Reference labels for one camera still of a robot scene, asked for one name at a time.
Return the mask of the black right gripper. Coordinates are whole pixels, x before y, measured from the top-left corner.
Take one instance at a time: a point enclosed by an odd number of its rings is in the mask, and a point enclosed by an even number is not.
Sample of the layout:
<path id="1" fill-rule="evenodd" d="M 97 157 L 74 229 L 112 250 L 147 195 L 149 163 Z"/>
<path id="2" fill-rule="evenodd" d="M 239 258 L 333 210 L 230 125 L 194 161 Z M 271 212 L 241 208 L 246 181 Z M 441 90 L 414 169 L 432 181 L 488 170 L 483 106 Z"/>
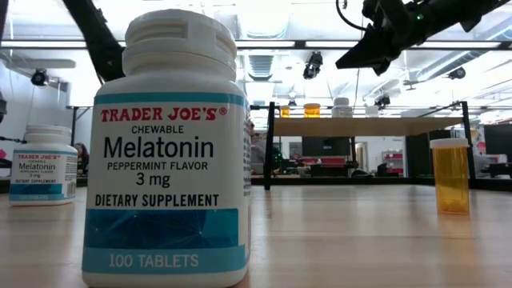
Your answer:
<path id="1" fill-rule="evenodd" d="M 372 68 L 380 76 L 400 55 L 399 48 L 420 45 L 443 30 L 434 0 L 364 0 L 362 15 L 372 23 L 336 61 L 338 69 Z"/>

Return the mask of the white melatonin supplement bottle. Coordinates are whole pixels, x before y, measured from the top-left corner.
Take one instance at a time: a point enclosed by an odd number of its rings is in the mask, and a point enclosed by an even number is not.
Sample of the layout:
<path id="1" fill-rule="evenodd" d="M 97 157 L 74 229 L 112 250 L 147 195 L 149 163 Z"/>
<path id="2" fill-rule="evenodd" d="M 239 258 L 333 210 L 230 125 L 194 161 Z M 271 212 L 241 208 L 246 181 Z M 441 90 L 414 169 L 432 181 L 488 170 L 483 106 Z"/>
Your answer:
<path id="1" fill-rule="evenodd" d="M 94 98 L 82 278 L 89 288 L 227 288 L 250 259 L 250 104 L 220 22 L 156 10 Z"/>
<path id="2" fill-rule="evenodd" d="M 332 118 L 352 118 L 353 108 L 350 105 L 350 100 L 345 97 L 338 97 L 333 100 L 333 107 L 331 108 Z"/>
<path id="3" fill-rule="evenodd" d="M 14 149 L 9 201 L 12 206 L 58 206 L 75 199 L 78 151 L 64 126 L 28 125 Z"/>

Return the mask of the red shelf unit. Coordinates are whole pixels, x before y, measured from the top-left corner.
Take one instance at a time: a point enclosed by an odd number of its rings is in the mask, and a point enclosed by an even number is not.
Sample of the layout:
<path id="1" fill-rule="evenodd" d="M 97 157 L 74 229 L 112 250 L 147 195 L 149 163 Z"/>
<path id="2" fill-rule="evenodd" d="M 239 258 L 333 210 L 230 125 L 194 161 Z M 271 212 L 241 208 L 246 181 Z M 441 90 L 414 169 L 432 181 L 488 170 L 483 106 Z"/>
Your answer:
<path id="1" fill-rule="evenodd" d="M 404 160 L 401 150 L 387 150 L 382 152 L 382 162 L 386 164 L 387 172 L 403 175 Z"/>

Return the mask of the black monitor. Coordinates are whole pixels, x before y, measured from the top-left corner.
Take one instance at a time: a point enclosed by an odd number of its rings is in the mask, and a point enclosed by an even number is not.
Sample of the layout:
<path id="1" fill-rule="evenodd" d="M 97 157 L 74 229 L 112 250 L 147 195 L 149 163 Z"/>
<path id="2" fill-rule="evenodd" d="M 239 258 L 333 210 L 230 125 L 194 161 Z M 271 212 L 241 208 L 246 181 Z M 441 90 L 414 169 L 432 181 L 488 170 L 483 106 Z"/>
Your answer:
<path id="1" fill-rule="evenodd" d="M 351 154 L 350 139 L 344 137 L 303 137 L 304 157 L 334 157 Z"/>

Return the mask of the black cabinet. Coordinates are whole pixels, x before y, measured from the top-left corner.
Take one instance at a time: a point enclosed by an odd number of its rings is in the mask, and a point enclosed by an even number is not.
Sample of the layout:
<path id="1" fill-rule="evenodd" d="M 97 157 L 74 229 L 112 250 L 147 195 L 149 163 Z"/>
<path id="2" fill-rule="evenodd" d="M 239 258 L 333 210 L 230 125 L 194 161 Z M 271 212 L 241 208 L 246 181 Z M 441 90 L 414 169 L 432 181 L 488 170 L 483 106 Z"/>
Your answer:
<path id="1" fill-rule="evenodd" d="M 449 130 L 433 130 L 429 133 L 406 136 L 406 167 L 409 178 L 432 177 L 433 163 L 430 141 L 450 138 Z"/>

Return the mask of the floral patterned cloth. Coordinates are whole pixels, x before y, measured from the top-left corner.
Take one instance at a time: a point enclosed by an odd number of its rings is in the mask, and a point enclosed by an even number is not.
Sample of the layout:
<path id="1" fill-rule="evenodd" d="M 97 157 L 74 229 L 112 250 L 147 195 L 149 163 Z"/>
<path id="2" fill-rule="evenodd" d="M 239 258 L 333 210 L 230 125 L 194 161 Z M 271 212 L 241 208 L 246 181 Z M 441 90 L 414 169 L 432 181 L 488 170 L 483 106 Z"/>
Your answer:
<path id="1" fill-rule="evenodd" d="M 483 128 L 481 126 L 477 126 L 472 131 L 472 141 L 474 144 L 474 166 L 475 166 L 475 174 L 477 178 L 483 178 L 484 173 L 482 170 L 486 166 L 486 144 L 483 135 Z"/>

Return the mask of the person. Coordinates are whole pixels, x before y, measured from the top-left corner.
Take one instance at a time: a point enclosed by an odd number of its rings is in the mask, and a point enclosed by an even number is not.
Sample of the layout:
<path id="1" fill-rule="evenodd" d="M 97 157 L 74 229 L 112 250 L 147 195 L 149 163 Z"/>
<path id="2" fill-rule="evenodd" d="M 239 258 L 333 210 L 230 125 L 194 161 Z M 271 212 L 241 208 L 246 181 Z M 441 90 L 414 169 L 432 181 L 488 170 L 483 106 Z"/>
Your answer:
<path id="1" fill-rule="evenodd" d="M 252 174 L 262 174 L 266 157 L 266 140 L 250 124 L 251 169 Z"/>
<path id="2" fill-rule="evenodd" d="M 88 175 L 88 165 L 89 165 L 89 152 L 86 148 L 86 146 L 81 143 L 77 142 L 74 144 L 74 148 L 78 152 L 78 167 L 77 167 L 77 174 L 78 176 L 87 176 Z"/>

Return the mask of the wooden shelf black metal frame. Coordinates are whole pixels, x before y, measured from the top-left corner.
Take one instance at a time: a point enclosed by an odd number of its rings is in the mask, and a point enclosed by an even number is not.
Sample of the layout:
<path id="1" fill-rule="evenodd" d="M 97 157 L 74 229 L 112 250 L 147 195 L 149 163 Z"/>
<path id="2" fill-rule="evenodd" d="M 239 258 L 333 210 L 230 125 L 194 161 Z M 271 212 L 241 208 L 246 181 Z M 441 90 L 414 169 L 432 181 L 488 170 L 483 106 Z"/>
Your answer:
<path id="1" fill-rule="evenodd" d="M 432 118 L 429 113 L 416 118 L 277 118 L 275 111 L 279 108 L 271 102 L 266 109 L 267 140 L 266 164 L 260 178 L 272 178 L 273 165 L 271 149 L 275 136 L 301 137 L 377 137 L 377 136 L 411 136 L 429 133 L 432 130 L 448 126 L 462 125 L 464 135 L 469 143 L 467 157 L 470 164 L 470 180 L 475 179 L 473 143 L 470 133 L 469 108 L 466 101 L 453 102 L 448 107 L 460 106 L 460 118 Z"/>

